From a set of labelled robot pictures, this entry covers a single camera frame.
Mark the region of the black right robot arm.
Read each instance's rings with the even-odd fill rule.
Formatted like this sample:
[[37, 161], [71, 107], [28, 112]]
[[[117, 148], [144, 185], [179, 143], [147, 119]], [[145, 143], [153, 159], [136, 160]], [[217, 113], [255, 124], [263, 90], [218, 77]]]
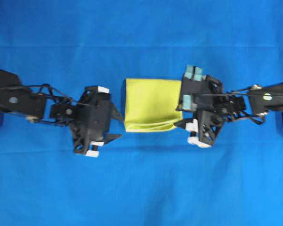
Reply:
[[188, 143], [212, 147], [226, 122], [250, 120], [261, 125], [269, 111], [281, 112], [283, 119], [283, 82], [265, 87], [254, 84], [224, 93], [220, 80], [203, 75], [200, 67], [188, 65], [176, 110], [192, 113], [191, 118], [174, 123], [189, 132]]

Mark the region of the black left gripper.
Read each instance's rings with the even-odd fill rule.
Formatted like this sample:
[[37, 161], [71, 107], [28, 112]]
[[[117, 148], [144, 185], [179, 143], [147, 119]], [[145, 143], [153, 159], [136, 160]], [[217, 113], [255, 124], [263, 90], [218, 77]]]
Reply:
[[108, 88], [85, 87], [79, 101], [70, 100], [53, 104], [50, 118], [58, 125], [68, 126], [73, 141], [73, 151], [87, 157], [98, 157], [98, 148], [119, 139], [121, 134], [108, 134], [110, 121], [124, 121], [122, 114], [111, 102]]

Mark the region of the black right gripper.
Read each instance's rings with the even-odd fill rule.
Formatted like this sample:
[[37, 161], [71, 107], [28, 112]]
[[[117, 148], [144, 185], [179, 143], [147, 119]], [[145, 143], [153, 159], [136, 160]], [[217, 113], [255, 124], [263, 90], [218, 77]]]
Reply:
[[174, 125], [190, 133], [188, 143], [201, 148], [212, 147], [225, 122], [243, 118], [246, 105], [243, 97], [223, 93], [218, 79], [203, 75], [202, 69], [187, 65], [182, 77], [177, 111], [190, 112], [192, 118]]

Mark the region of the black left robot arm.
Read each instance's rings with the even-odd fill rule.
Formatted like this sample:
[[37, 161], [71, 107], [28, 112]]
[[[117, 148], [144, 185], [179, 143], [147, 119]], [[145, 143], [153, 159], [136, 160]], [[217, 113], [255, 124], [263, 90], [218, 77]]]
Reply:
[[109, 132], [112, 120], [123, 122], [108, 88], [87, 86], [78, 101], [45, 83], [23, 85], [19, 77], [0, 69], [0, 123], [4, 113], [31, 123], [69, 127], [73, 152], [97, 158], [98, 148], [119, 139]]

